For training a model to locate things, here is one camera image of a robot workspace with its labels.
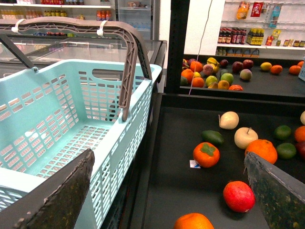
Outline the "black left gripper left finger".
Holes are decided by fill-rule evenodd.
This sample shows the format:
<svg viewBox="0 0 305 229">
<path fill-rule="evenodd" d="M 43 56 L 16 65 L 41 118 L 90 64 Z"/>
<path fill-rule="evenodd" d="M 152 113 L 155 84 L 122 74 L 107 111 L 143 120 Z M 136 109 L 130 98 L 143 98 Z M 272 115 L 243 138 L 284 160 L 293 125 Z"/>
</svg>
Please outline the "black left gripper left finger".
<svg viewBox="0 0 305 229">
<path fill-rule="evenodd" d="M 0 213 L 2 229 L 72 229 L 85 202 L 95 156 L 87 149 Z"/>
</svg>

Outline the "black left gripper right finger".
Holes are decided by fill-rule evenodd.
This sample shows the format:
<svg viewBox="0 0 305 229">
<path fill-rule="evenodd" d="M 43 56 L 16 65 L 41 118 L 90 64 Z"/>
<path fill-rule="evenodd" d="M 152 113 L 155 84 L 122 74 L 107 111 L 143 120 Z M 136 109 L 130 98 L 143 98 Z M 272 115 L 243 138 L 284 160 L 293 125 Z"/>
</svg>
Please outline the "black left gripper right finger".
<svg viewBox="0 0 305 229">
<path fill-rule="evenodd" d="M 248 181 L 256 202 L 271 229 L 305 227 L 305 185 L 259 155 L 244 159 Z"/>
</svg>

